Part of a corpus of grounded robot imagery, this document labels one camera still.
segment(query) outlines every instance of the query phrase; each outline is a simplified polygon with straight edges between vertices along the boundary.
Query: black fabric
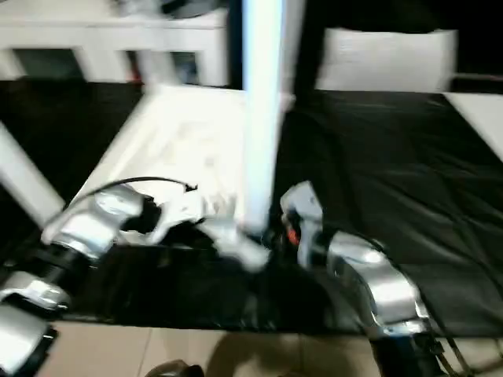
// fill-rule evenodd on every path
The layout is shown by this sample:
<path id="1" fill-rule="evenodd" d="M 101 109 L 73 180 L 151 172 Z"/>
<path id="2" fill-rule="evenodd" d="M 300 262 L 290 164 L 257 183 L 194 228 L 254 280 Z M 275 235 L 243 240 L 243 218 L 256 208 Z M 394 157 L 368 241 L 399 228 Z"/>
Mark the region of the black fabric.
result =
<path id="1" fill-rule="evenodd" d="M 229 0 L 226 26 L 229 89 L 243 89 L 243 0 Z"/>
<path id="2" fill-rule="evenodd" d="M 327 9 L 317 2 L 306 2 L 296 60 L 296 76 L 293 93 L 297 101 L 309 97 L 314 89 L 318 71 L 324 56 L 326 24 L 329 22 Z"/>
<path id="3" fill-rule="evenodd" d="M 320 6 L 323 2 L 313 3 Z M 428 33 L 445 28 L 452 22 L 446 10 L 451 6 L 435 0 L 355 0 L 327 1 L 321 5 L 328 11 L 326 27 L 345 27 L 360 31 L 395 31 Z"/>
<path id="4" fill-rule="evenodd" d="M 481 0 L 476 4 L 458 2 L 457 71 L 483 75 L 503 75 L 503 56 L 496 47 L 501 39 L 499 4 Z"/>
<path id="5" fill-rule="evenodd" d="M 454 334 L 503 333 L 503 164 L 442 95 L 316 92 L 276 169 L 274 213 L 310 180 L 325 219 L 386 245 Z"/>
<path id="6" fill-rule="evenodd" d="M 450 82 L 450 92 L 503 94 L 503 76 L 458 75 Z"/>
<path id="7" fill-rule="evenodd" d="M 441 95 L 316 92 L 311 100 L 285 118 L 272 223 L 280 196 L 310 180 L 325 219 L 385 244 L 454 335 L 503 335 L 498 158 Z M 275 260 L 249 275 L 197 245 L 115 248 L 66 319 L 360 333 L 354 311 L 321 274 Z"/>

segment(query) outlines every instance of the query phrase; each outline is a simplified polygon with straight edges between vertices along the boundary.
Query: black tablecloth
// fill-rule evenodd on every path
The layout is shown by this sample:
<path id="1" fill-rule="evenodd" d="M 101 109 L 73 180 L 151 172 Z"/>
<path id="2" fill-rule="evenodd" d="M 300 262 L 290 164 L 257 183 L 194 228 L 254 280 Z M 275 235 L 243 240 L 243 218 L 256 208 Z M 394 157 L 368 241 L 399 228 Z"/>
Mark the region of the black tablecloth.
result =
<path id="1" fill-rule="evenodd" d="M 387 246 L 454 335 L 503 335 L 503 165 L 442 95 L 316 92 L 285 117 L 271 218 L 310 180 L 325 219 Z M 359 333 L 348 304 L 291 265 L 248 275 L 210 251 L 119 249 L 70 320 Z"/>

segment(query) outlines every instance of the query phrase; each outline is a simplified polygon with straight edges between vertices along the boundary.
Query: silver robot arm segment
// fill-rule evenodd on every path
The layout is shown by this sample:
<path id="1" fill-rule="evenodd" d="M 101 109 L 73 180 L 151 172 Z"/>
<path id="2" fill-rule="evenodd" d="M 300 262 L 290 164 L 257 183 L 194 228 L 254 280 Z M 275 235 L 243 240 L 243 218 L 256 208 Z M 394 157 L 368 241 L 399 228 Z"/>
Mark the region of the silver robot arm segment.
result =
<path id="1" fill-rule="evenodd" d="M 281 207 L 301 234 L 299 264 L 305 269 L 326 268 L 342 286 L 370 339 L 427 330 L 428 313 L 417 286 L 375 244 L 338 229 L 324 229 L 321 205 L 310 182 L 288 190 Z"/>
<path id="2" fill-rule="evenodd" d="M 121 226 L 142 211 L 143 196 L 117 186 L 63 213 L 42 235 L 49 241 L 26 270 L 0 288 L 0 375 L 34 375 L 57 332 L 48 318 L 68 308 L 91 265 L 112 247 Z"/>

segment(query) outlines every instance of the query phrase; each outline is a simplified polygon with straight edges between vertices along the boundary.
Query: white shelf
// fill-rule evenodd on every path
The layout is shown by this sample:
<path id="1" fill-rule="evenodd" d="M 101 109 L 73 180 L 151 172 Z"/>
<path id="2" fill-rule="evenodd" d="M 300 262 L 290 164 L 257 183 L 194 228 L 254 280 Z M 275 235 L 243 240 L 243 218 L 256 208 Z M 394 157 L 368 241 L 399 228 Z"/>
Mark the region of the white shelf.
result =
<path id="1" fill-rule="evenodd" d="M 166 28 L 224 27 L 226 9 L 185 20 L 149 19 L 145 16 L 120 16 L 112 0 L 5 0 L 0 2 L 0 26 L 50 24 L 51 26 L 127 26 L 148 24 Z"/>

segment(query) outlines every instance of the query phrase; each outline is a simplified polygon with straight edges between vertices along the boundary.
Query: white vertical pole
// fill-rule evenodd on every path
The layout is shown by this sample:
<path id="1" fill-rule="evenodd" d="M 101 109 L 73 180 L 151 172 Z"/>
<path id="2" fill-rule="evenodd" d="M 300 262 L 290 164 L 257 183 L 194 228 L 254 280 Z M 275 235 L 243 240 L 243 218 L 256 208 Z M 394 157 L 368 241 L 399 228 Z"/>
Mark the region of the white vertical pole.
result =
<path id="1" fill-rule="evenodd" d="M 146 20 L 162 20 L 160 0 L 143 0 L 137 14 Z M 180 85 L 173 58 L 165 49 L 166 33 L 171 32 L 156 25 L 142 24 L 141 32 L 149 39 L 150 49 L 138 51 L 138 65 L 145 84 L 144 90 L 154 90 L 159 84 Z"/>
<path id="2" fill-rule="evenodd" d="M 244 2 L 244 223 L 266 227 L 280 122 L 283 0 Z"/>
<path id="3" fill-rule="evenodd" d="M 0 183 L 43 228 L 64 201 L 0 122 Z"/>

